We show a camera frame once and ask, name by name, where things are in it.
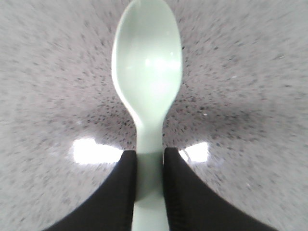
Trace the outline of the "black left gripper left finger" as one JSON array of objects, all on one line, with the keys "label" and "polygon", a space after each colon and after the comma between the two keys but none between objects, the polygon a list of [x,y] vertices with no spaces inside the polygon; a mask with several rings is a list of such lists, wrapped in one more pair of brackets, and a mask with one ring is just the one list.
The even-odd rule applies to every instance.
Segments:
[{"label": "black left gripper left finger", "polygon": [[124,151],[101,186],[47,231],[130,231],[136,195],[137,155]]}]

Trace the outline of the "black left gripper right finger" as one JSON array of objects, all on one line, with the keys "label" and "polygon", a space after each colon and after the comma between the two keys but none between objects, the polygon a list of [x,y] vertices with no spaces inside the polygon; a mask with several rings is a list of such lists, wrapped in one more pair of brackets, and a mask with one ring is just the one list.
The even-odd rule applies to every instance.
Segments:
[{"label": "black left gripper right finger", "polygon": [[164,152],[163,187],[172,231],[273,231],[236,208],[208,187],[180,156],[177,148]]}]

